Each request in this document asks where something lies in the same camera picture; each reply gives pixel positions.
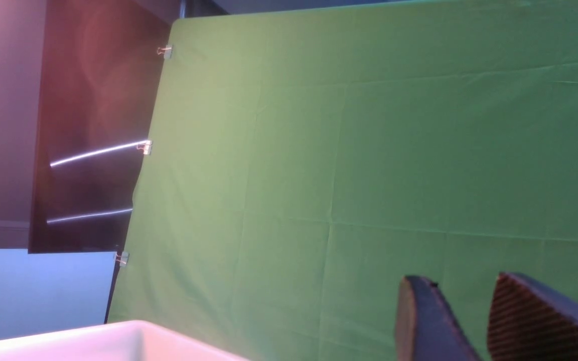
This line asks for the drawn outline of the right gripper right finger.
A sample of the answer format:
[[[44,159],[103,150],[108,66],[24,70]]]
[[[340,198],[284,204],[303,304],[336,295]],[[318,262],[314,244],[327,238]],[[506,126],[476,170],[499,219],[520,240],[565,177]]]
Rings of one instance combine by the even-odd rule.
[[[501,272],[488,352],[493,360],[578,360],[578,302],[525,274]]]

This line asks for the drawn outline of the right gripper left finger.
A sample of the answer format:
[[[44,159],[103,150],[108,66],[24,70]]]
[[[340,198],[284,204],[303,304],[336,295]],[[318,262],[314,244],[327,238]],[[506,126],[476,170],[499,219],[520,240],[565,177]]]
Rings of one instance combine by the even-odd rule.
[[[398,360],[481,360],[438,284],[423,276],[400,281],[395,350]]]

